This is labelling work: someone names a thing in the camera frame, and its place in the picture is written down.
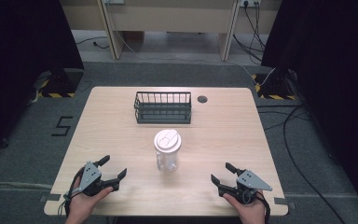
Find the person's left hand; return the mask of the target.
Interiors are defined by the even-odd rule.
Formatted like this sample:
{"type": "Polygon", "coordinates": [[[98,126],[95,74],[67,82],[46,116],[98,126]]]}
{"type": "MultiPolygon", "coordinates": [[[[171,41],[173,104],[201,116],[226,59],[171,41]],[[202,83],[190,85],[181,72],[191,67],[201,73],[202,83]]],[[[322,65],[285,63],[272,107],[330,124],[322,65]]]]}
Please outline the person's left hand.
{"type": "Polygon", "coordinates": [[[64,224],[84,224],[91,216],[94,207],[112,191],[113,188],[108,187],[94,196],[87,196],[83,192],[76,195],[70,203],[70,213],[64,224]]]}

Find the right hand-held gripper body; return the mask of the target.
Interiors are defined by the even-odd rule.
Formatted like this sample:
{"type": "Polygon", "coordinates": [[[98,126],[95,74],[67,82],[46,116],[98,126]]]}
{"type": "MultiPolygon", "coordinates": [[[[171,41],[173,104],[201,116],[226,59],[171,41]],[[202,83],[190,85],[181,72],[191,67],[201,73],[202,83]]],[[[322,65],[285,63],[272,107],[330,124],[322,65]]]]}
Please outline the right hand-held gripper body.
{"type": "Polygon", "coordinates": [[[272,191],[272,187],[262,180],[258,175],[250,170],[236,169],[236,187],[219,185],[219,196],[228,194],[234,197],[241,204],[250,204],[256,199],[256,194],[260,190],[272,191]]]}

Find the beige desk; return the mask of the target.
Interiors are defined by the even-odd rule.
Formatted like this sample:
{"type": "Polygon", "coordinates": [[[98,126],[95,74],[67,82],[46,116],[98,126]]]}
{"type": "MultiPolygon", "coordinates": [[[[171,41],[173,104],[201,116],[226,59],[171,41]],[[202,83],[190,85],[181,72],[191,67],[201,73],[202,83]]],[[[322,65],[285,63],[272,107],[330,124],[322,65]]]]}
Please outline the beige desk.
{"type": "Polygon", "coordinates": [[[70,28],[107,34],[115,60],[125,32],[185,32],[217,35],[220,59],[228,59],[234,35],[270,33],[282,0],[261,0],[260,7],[240,7],[240,0],[59,0],[70,28]]]}

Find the grey tape strip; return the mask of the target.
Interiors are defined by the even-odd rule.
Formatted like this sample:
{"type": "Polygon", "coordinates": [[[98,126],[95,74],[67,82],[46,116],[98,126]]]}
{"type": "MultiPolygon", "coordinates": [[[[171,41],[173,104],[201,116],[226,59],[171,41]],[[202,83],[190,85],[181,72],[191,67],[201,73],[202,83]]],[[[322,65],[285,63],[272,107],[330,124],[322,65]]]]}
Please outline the grey tape strip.
{"type": "Polygon", "coordinates": [[[39,202],[41,203],[45,203],[47,201],[54,201],[57,202],[59,201],[61,198],[61,194],[46,194],[46,195],[41,195],[39,202]]]}
{"type": "Polygon", "coordinates": [[[274,203],[279,205],[287,205],[289,209],[296,209],[296,203],[290,202],[286,198],[274,197],[274,203]]]}

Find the person's right hand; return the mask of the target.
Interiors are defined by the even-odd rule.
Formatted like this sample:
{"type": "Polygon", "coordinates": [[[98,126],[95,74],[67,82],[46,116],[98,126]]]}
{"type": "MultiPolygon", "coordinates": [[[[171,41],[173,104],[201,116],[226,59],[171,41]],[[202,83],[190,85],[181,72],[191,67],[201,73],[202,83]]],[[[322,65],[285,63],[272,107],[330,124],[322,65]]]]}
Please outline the person's right hand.
{"type": "Polygon", "coordinates": [[[242,224],[265,224],[265,205],[260,201],[241,204],[233,196],[225,193],[223,198],[238,212],[242,224]]]}

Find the black curtain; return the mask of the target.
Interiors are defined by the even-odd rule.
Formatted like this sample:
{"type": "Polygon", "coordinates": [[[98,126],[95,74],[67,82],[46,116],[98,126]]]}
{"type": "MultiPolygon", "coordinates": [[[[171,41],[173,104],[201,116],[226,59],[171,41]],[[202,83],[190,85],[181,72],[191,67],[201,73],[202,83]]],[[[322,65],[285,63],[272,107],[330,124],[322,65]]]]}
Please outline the black curtain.
{"type": "Polygon", "coordinates": [[[0,0],[0,140],[42,73],[82,67],[60,0],[0,0]]]}
{"type": "Polygon", "coordinates": [[[262,64],[300,91],[358,193],[358,0],[282,0],[262,64]]]}

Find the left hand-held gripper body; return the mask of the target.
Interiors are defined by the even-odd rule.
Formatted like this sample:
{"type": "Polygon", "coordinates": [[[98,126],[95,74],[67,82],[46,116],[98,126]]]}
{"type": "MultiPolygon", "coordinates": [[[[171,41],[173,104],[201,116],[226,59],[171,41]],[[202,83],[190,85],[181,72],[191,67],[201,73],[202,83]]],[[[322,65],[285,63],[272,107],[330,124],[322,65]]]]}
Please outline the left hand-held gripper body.
{"type": "Polygon", "coordinates": [[[102,172],[99,166],[103,166],[104,161],[88,161],[84,167],[83,175],[79,184],[79,191],[87,196],[94,196],[101,190],[112,187],[113,191],[119,190],[120,176],[111,180],[102,180],[102,172]]]}

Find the yellow-black striped stand base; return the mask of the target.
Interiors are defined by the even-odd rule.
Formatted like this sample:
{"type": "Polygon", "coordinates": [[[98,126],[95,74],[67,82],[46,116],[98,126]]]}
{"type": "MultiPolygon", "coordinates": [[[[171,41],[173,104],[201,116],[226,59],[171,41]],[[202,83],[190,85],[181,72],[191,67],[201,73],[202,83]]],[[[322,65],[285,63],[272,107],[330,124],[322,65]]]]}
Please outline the yellow-black striped stand base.
{"type": "Polygon", "coordinates": [[[38,90],[39,97],[74,97],[78,84],[84,75],[82,69],[61,69],[48,75],[38,90]]]}
{"type": "Polygon", "coordinates": [[[295,100],[294,91],[285,77],[268,74],[254,74],[255,91],[259,98],[273,100],[295,100]]]}

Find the clear cup with white lid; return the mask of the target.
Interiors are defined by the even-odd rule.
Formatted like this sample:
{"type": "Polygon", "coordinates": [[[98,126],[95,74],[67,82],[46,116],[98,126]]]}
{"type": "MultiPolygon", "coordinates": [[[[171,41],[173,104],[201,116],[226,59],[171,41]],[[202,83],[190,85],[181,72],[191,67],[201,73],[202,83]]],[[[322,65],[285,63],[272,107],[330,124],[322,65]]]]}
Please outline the clear cup with white lid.
{"type": "Polygon", "coordinates": [[[177,169],[181,145],[181,135],[175,129],[165,129],[155,135],[157,167],[161,172],[173,172],[177,169]]]}

